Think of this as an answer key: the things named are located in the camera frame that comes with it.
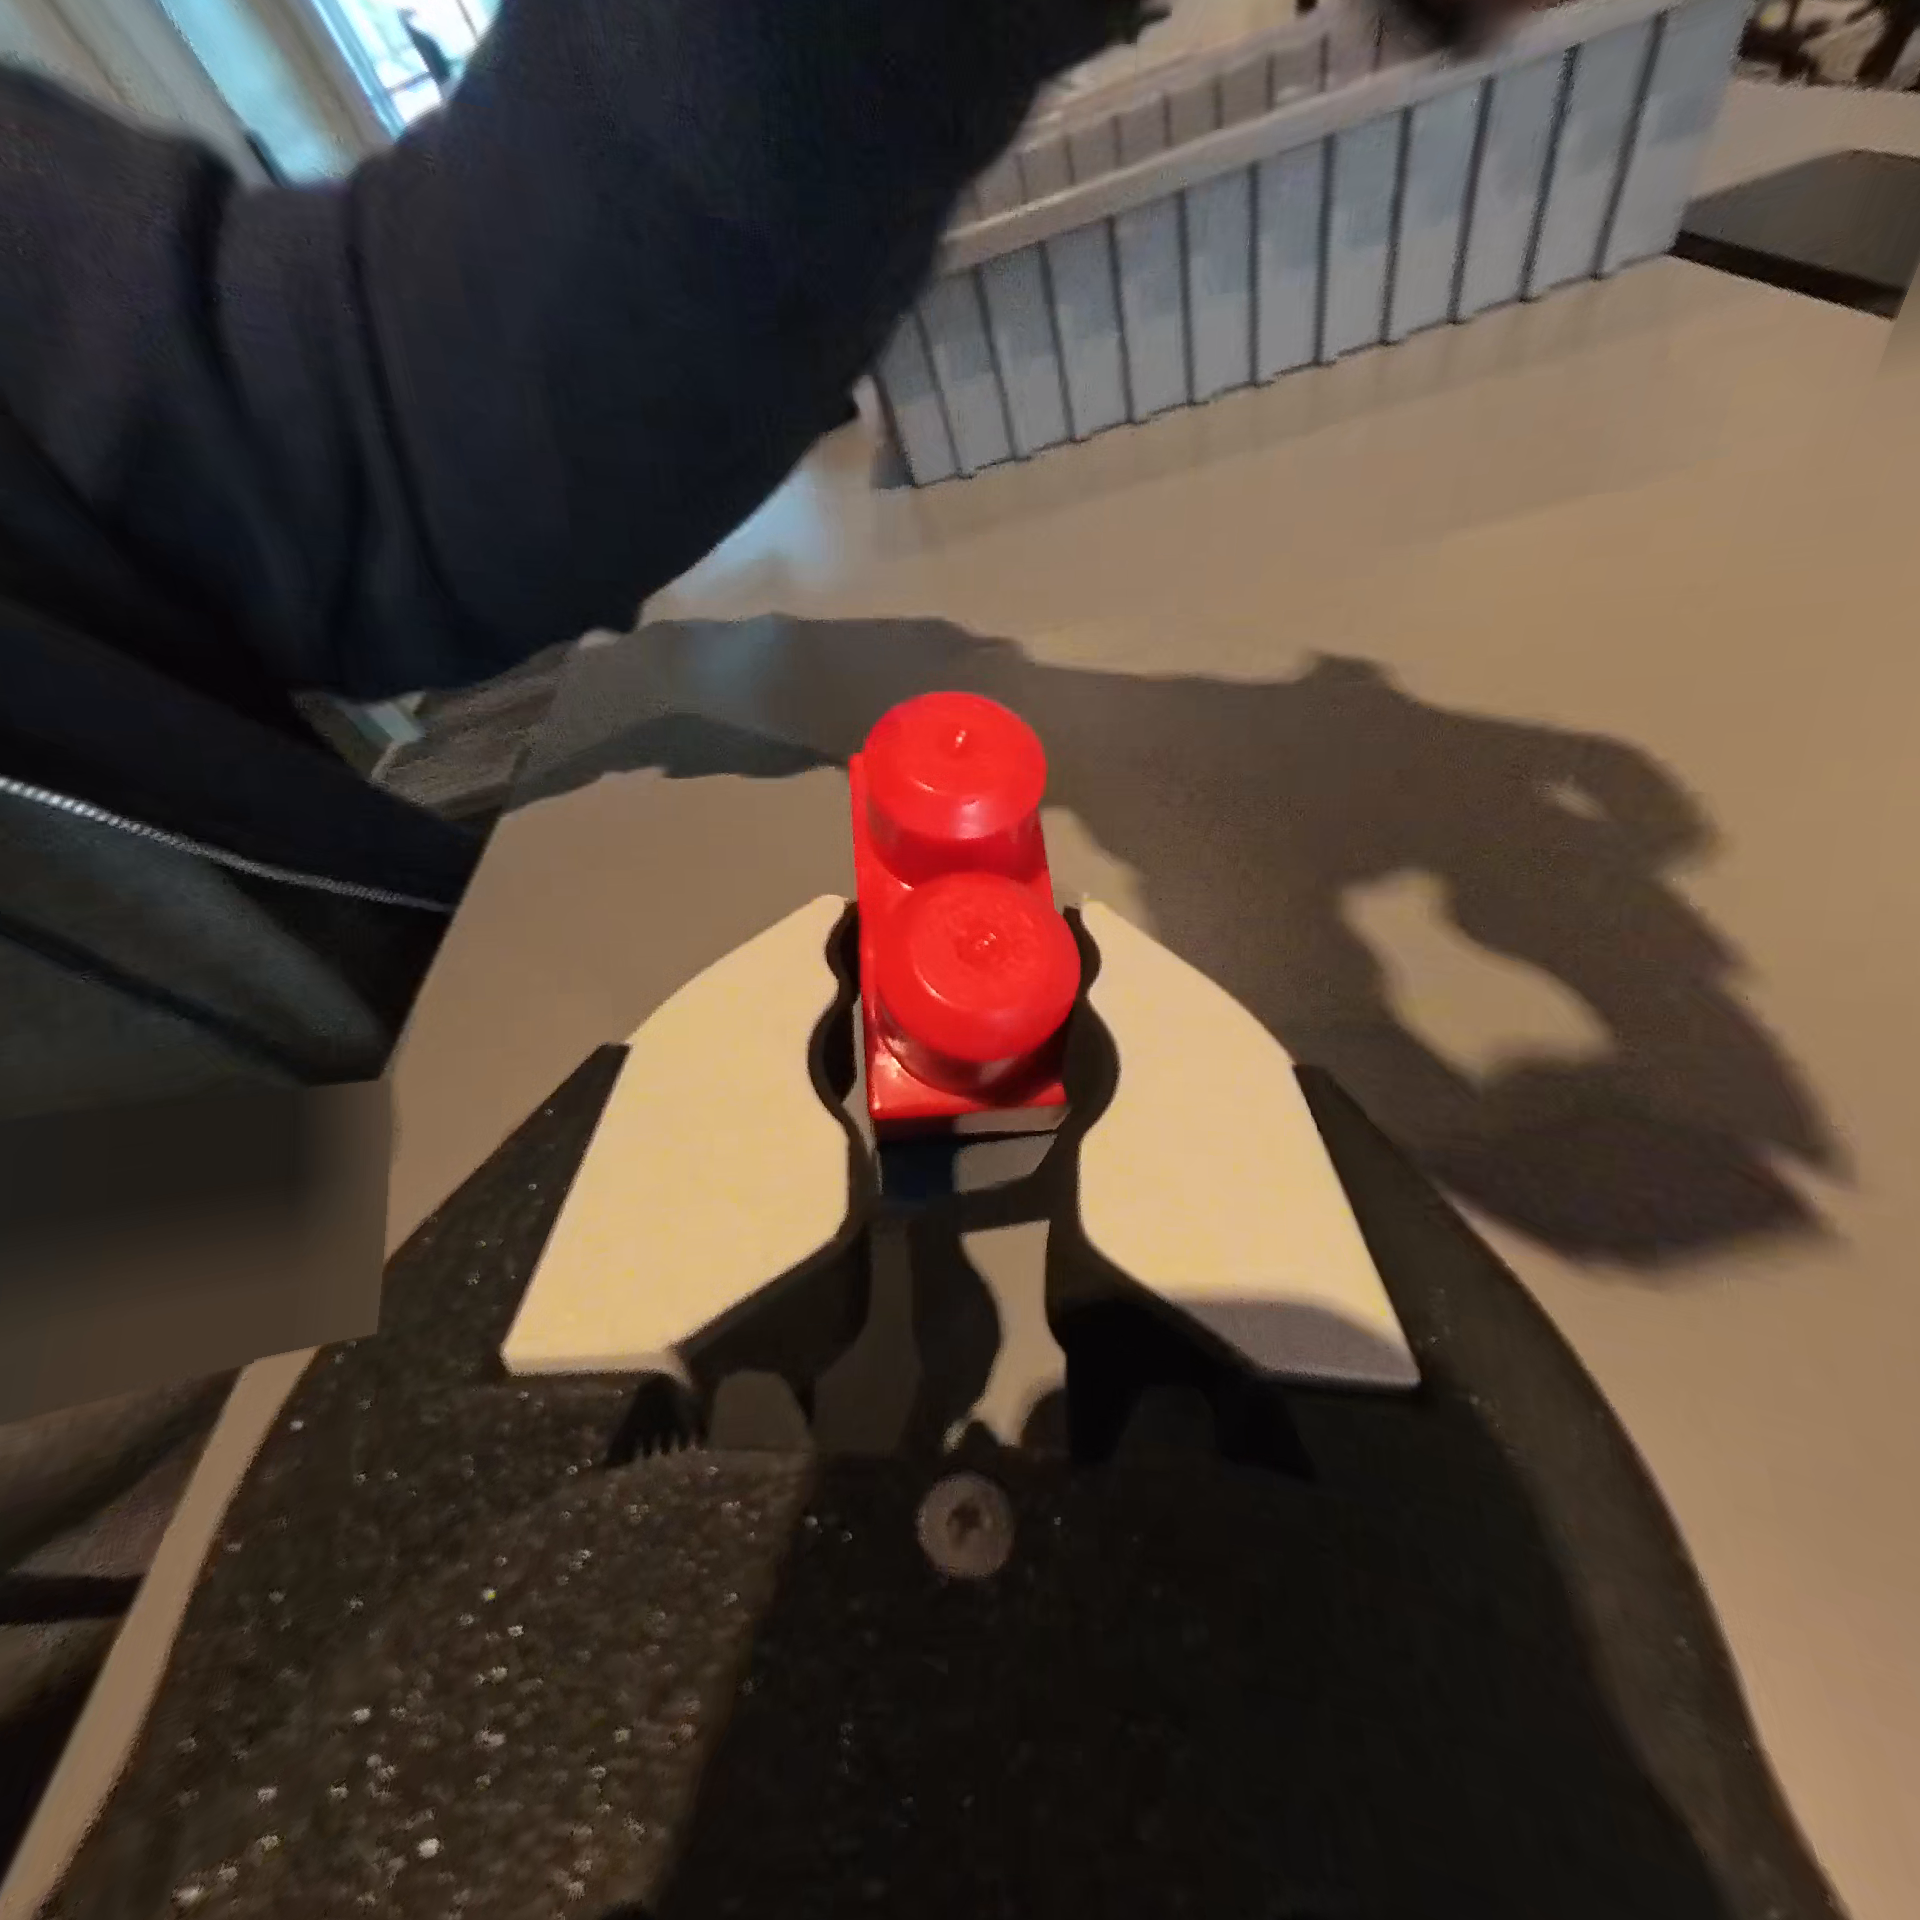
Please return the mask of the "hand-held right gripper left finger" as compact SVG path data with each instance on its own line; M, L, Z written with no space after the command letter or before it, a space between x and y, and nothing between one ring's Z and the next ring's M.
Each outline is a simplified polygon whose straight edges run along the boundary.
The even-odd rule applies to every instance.
M830 1091L851 991L818 895L658 995L500 1333L507 1379L818 1385L865 1329L871 1178Z

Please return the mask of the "red two-stud building block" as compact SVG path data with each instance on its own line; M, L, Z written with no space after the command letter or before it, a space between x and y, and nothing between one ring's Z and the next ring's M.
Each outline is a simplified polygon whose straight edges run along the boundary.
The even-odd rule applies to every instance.
M965 688L911 698L843 795L871 1137L1062 1127L1083 943L1052 904L1035 721Z

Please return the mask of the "grey ribbed rack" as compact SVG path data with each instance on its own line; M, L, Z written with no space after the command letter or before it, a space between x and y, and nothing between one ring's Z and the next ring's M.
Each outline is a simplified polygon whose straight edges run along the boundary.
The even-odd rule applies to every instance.
M1611 0L1413 56L1327 9L1040 113L871 367L896 469L965 484L1662 258L1738 25Z

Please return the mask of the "person's dark zip jacket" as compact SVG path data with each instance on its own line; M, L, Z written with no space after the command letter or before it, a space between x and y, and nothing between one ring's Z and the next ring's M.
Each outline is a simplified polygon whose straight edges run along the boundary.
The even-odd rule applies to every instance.
M377 1080L483 838L20 602L0 678L5 1122Z

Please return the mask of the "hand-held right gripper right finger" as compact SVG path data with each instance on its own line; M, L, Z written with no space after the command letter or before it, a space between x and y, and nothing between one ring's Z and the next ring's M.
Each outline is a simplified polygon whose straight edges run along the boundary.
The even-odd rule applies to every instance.
M1420 1390L1413 1333L1316 1127L1296 1053L1111 904L1070 1017L1068 1198L1043 1235L1062 1350L1120 1333L1265 1385Z

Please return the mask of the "window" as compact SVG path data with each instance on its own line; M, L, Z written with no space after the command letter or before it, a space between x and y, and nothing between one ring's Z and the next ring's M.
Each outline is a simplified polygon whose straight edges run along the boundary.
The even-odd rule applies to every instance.
M335 179L451 100L496 0L162 0L266 179Z

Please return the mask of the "person's left forearm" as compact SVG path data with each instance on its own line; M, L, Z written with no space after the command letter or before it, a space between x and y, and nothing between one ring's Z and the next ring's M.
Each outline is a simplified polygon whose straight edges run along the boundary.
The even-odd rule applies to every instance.
M241 183L5 66L5 712L490 682L714 554L956 194L1155 9L500 9L447 113Z

